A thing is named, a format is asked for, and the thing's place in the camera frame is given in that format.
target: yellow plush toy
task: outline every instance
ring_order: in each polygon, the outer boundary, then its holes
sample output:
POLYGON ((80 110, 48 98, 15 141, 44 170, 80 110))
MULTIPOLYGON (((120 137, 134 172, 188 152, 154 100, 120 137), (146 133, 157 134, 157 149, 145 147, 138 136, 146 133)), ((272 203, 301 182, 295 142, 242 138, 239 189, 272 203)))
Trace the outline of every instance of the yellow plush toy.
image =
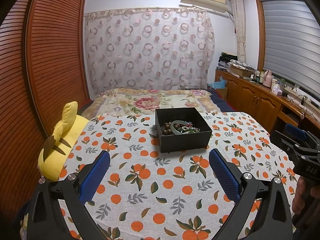
POLYGON ((89 121, 77 115, 77 110, 77 102, 66 104, 62 120, 54 127, 52 136, 44 142, 38 158, 38 168, 48 179, 59 180, 59 174, 72 147, 89 121))

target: window blind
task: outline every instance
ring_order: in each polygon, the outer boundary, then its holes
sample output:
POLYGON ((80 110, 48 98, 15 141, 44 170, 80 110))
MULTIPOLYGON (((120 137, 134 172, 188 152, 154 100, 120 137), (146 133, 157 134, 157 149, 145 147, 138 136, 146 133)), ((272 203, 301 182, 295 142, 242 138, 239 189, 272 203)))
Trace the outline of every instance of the window blind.
POLYGON ((261 0, 266 25, 264 69, 320 97, 320 27, 303 0, 261 0))

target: blue gripper pad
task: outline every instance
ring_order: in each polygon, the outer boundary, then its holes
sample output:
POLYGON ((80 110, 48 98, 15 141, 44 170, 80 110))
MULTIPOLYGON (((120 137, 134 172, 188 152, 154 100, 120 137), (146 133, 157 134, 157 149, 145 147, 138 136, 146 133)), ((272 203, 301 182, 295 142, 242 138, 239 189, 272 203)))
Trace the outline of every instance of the blue gripper pad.
POLYGON ((110 154, 107 151, 104 151, 81 183, 79 199, 83 205, 87 201, 92 200, 98 186, 100 185, 100 182, 109 169, 109 166, 110 154))
POLYGON ((306 141, 307 140, 307 134, 305 131, 293 126, 290 123, 287 123, 284 127, 285 131, 295 138, 297 138, 300 141, 306 141))
POLYGON ((216 149, 211 150, 209 153, 209 164, 228 199, 234 201, 236 204, 240 200, 240 185, 218 155, 216 149))

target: human hand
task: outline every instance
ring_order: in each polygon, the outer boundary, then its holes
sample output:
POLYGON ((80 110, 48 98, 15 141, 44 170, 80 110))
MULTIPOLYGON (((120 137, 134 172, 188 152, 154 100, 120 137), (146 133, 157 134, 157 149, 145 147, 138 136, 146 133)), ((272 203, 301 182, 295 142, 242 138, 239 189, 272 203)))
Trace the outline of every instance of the human hand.
MULTIPOLYGON (((296 193, 292 200, 292 211, 295 214, 300 214, 301 210, 305 206, 305 201, 302 198, 302 194, 305 192, 306 187, 307 185, 304 177, 300 176, 297 182, 296 193)), ((320 185, 311 188, 310 195, 314 198, 320 198, 320 185)))

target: beige curtain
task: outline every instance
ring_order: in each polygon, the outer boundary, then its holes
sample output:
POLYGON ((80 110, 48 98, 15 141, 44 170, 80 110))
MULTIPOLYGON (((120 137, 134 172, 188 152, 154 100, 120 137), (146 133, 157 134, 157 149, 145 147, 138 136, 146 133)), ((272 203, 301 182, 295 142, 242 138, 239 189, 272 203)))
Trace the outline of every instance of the beige curtain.
POLYGON ((214 34, 206 11, 111 10, 86 16, 86 59, 96 94, 113 88, 206 87, 214 34))
POLYGON ((233 20, 236 27, 238 60, 246 62, 245 58, 245 14, 243 0, 231 0, 233 20))

